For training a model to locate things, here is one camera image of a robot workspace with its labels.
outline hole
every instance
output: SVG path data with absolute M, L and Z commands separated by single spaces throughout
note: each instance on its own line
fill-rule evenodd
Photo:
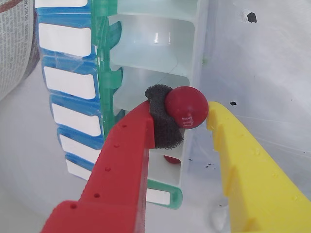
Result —
M 77 204 L 75 204 L 75 203 L 70 204 L 70 208 L 71 209 L 76 209 L 77 208 Z
M 251 12 L 247 15 L 248 22 L 257 23 L 257 18 L 254 12 Z

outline red ball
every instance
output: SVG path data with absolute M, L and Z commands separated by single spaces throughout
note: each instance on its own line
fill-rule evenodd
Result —
M 169 157 L 169 156 L 166 156 L 166 155 L 164 155 L 164 158 L 170 164 L 179 164 L 179 163 L 181 163 L 179 159 L 175 159 L 175 158 L 172 158 L 172 157 Z
M 167 113 L 182 129 L 192 129 L 207 118 L 208 103 L 197 89 L 181 86 L 173 89 L 165 99 Z

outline white surface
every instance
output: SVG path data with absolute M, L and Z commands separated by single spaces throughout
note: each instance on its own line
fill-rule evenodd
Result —
M 35 7 L 82 7 L 87 0 L 35 0 Z
M 0 186 L 0 231 L 3 233 L 39 232 L 45 222 L 43 216 L 27 208 Z
M 115 16 L 122 23 L 119 43 L 111 50 L 115 65 L 188 77 L 194 25 L 151 16 Z
M 256 13 L 258 23 L 240 17 L 246 10 Z M 207 98 L 236 114 L 309 199 L 310 11 L 305 0 L 210 0 L 200 83 Z M 77 200 L 86 182 L 67 173 L 40 72 L 39 65 L 0 102 L 0 180 L 47 216 L 62 200 Z M 146 233 L 226 229 L 226 215 L 217 211 L 223 203 L 218 154 L 203 126 L 194 136 L 192 161 L 183 170 L 183 204 L 170 210 L 148 203 Z
M 169 205 L 171 201 L 171 194 L 169 192 L 147 188 L 146 201 Z
M 54 120 L 91 136 L 99 136 L 101 127 L 98 116 L 88 116 L 63 106 L 52 103 Z
M 40 47 L 86 57 L 91 54 L 91 29 L 39 23 Z
M 77 74 L 52 67 L 44 67 L 48 89 L 61 91 L 87 100 L 96 96 L 93 75 Z
M 150 153 L 148 178 L 173 186 L 180 184 L 181 164 L 170 164 L 162 154 Z
M 155 84 L 164 84 L 176 88 L 189 86 L 189 80 L 186 77 L 172 74 L 123 67 L 122 86 L 113 96 L 114 105 L 119 109 L 132 110 L 147 100 L 145 91 Z
M 210 0 L 198 1 L 198 12 L 195 22 L 190 85 L 198 89 L 201 89 L 200 80 L 203 77 L 201 75 L 204 52 L 202 48 L 205 47 L 206 35 L 211 33 L 209 28 L 207 28 L 207 22 L 211 21 L 207 19 L 208 14 L 210 14 L 210 11 L 207 10 L 209 2 Z
M 84 180 L 89 179 L 89 177 L 91 175 L 91 171 L 86 170 L 85 168 L 78 166 L 75 163 L 73 163 L 67 159 L 66 159 L 66 164 L 67 164 L 67 169 L 68 169 L 69 173 L 71 173 L 77 177 L 80 177 Z
M 77 155 L 92 163 L 96 163 L 101 150 L 95 150 L 63 135 L 59 135 L 59 138 L 65 152 Z
M 193 21 L 197 2 L 198 0 L 119 0 L 118 14 L 152 15 Z

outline slot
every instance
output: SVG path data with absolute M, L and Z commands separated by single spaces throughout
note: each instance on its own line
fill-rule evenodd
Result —
M 118 0 L 118 14 L 151 15 L 193 21 L 197 0 Z
M 181 164 L 167 162 L 162 154 L 149 154 L 148 178 L 172 186 L 180 183 Z
M 115 107 L 131 111 L 147 100 L 145 91 L 155 84 L 164 84 L 176 88 L 189 86 L 189 80 L 186 77 L 173 74 L 123 67 L 122 85 L 113 96 Z
M 189 76 L 194 38 L 191 22 L 150 16 L 115 19 L 121 21 L 122 34 L 110 51 L 113 64 Z

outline small red ball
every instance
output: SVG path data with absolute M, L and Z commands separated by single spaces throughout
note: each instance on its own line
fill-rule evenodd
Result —
M 167 113 L 182 129 L 192 129 L 207 118 L 208 103 L 205 96 L 190 86 L 173 89 L 165 99 Z
M 164 158 L 166 159 L 167 162 L 169 162 L 170 164 L 179 164 L 181 163 L 179 159 L 176 158 L 172 158 L 169 156 L 164 155 Z

